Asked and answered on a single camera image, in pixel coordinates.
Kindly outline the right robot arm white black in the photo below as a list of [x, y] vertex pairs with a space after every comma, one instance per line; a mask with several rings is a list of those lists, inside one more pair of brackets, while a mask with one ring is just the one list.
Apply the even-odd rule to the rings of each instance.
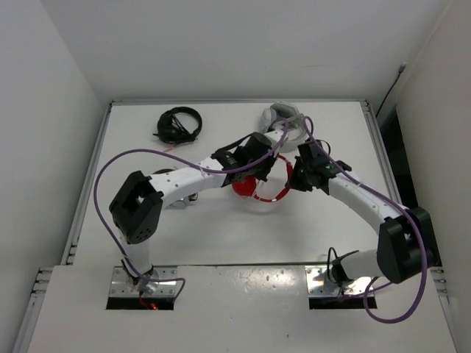
[[288, 187], [298, 191], [322, 190], [359, 215], [378, 236], [375, 250], [335, 258], [329, 280], [342, 286], [360, 277], [384, 277], [399, 284], [440, 265], [441, 257], [430, 214], [421, 207], [397, 204], [360, 181], [341, 160], [331, 161], [318, 143], [298, 146]]

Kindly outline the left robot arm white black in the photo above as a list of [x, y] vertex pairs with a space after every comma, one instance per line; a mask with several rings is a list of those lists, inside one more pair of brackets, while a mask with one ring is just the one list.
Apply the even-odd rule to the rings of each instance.
[[283, 143], [275, 130], [253, 132], [237, 143], [217, 149], [198, 163], [162, 174], [132, 172], [110, 203], [122, 264], [133, 284], [151, 279], [149, 239], [154, 235], [161, 211], [205, 190], [224, 188], [245, 177], [266, 180]]

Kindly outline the red over-ear headphones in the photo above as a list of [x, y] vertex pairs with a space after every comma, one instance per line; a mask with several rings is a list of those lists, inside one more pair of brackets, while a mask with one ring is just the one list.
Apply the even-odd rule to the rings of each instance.
[[288, 177], [291, 176], [293, 168], [291, 161], [279, 154], [266, 182], [248, 176], [244, 181], [233, 184], [232, 190], [237, 196], [244, 199], [254, 199], [263, 203], [279, 202], [290, 191], [285, 184]]

